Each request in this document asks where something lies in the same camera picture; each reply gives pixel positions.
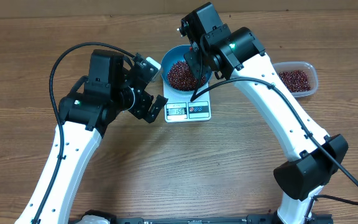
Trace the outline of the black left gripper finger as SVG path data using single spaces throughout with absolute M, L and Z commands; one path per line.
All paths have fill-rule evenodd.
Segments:
M 168 98 L 158 95 L 157 99 L 151 105 L 149 111 L 145 115 L 145 117 L 144 117 L 145 121 L 148 123 L 153 123 L 156 120 L 161 109 L 167 104 L 167 101 L 168 101 Z
M 135 77 L 140 78 L 143 82 L 150 83 L 152 78 L 150 72 L 151 64 L 139 53 L 136 53 L 132 59 L 134 61 L 133 72 Z

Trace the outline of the clear plastic bean container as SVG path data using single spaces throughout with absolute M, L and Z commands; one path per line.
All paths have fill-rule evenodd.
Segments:
M 280 62 L 273 64 L 283 84 L 295 98 L 314 94 L 318 89 L 318 75 L 308 62 Z

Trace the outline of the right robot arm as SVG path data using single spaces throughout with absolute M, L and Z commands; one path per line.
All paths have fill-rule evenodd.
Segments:
M 286 162 L 273 174 L 283 190 L 281 205 L 271 216 L 249 215 L 249 223 L 332 223 L 330 215 L 312 212 L 323 187 L 337 172 L 347 141 L 330 136 L 303 110 L 275 71 L 265 47 L 246 27 L 231 31 L 211 3 L 181 20 L 181 35 L 192 50 L 185 55 L 193 73 L 206 67 L 233 82 L 254 104 L 276 135 Z

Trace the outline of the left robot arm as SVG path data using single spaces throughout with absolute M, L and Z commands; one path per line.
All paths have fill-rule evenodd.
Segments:
M 93 51 L 88 75 L 60 101 L 50 155 L 17 223 L 68 223 L 86 166 L 107 126 L 122 111 L 152 123 L 166 104 L 166 98 L 145 91 L 161 72 L 151 57 Z

